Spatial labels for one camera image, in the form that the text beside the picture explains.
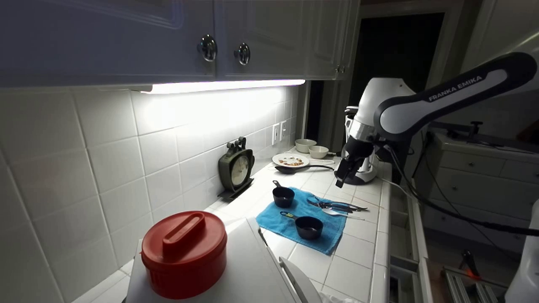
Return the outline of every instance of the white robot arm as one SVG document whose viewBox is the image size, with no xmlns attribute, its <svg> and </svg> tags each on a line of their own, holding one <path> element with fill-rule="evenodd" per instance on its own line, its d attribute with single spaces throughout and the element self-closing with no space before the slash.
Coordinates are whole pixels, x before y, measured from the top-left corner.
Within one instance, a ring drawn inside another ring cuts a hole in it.
<svg viewBox="0 0 539 303">
<path fill-rule="evenodd" d="M 415 94 L 401 78 L 371 78 L 336 171 L 337 186 L 356 176 L 378 137 L 406 139 L 427 122 L 460 107 L 502 94 L 538 89 L 538 62 L 539 31 L 513 46 L 509 53 L 425 92 Z"/>
</svg>

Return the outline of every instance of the black cup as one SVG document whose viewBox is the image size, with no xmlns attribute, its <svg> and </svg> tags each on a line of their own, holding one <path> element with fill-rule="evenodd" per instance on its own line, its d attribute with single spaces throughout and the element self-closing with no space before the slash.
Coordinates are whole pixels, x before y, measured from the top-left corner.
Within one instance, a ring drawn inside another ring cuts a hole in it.
<svg viewBox="0 0 539 303">
<path fill-rule="evenodd" d="M 292 206 L 294 190 L 287 188 L 287 186 L 275 186 L 273 188 L 273 200 L 275 200 L 275 205 L 278 205 L 282 208 Z"/>
<path fill-rule="evenodd" d="M 295 223 L 304 238 L 316 240 L 322 235 L 324 222 L 317 216 L 297 216 Z"/>
</svg>

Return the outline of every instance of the white plate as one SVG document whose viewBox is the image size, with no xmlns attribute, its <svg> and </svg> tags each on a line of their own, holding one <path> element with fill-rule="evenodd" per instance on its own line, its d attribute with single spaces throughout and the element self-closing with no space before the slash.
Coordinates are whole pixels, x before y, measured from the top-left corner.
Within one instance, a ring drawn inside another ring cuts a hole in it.
<svg viewBox="0 0 539 303">
<path fill-rule="evenodd" d="M 302 168 L 309 164 L 309 158 L 302 154 L 275 154 L 273 156 L 275 164 L 290 166 L 290 168 Z"/>
</svg>

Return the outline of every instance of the under-cabinet light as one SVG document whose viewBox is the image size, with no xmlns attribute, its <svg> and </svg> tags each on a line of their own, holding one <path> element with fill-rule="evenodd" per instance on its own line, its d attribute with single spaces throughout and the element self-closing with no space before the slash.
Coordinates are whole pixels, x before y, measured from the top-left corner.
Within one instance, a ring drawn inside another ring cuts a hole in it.
<svg viewBox="0 0 539 303">
<path fill-rule="evenodd" d="M 278 80 L 216 80 L 216 82 L 164 82 L 140 89 L 145 94 L 184 94 L 198 90 L 225 90 L 248 87 L 275 87 L 275 85 L 302 85 L 305 78 L 278 78 Z"/>
</svg>

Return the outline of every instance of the blue towel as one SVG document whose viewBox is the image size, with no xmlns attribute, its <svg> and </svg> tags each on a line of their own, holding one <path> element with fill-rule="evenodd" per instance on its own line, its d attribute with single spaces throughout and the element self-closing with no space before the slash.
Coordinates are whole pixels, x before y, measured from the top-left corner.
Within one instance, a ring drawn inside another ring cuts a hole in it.
<svg viewBox="0 0 539 303">
<path fill-rule="evenodd" d="M 295 191 L 294 205 L 289 208 L 280 208 L 272 201 L 262 213 L 258 213 L 257 216 L 258 225 L 331 255 L 341 240 L 342 228 L 348 220 L 348 213 L 329 215 L 321 206 L 309 203 L 309 200 L 314 200 L 314 201 L 331 201 L 331 200 L 319 198 L 317 195 L 299 190 L 299 188 L 292 188 L 292 190 Z M 285 216 L 282 213 L 284 210 L 292 211 L 297 216 L 302 216 L 302 215 L 317 216 L 319 220 L 324 222 L 322 235 L 316 240 L 300 237 L 295 227 L 295 220 Z"/>
</svg>

